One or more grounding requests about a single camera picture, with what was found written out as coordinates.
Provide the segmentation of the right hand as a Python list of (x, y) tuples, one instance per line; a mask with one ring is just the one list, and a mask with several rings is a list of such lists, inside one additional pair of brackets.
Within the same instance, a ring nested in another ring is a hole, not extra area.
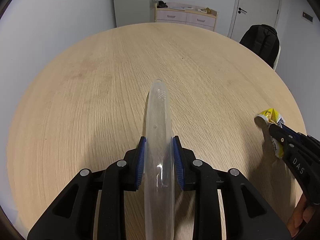
[(302, 194), (287, 222), (287, 228), (291, 234), (291, 237), (295, 237), (297, 235), (302, 222), (308, 223), (310, 221), (315, 211), (316, 209), (313, 206), (308, 205), (305, 195)]

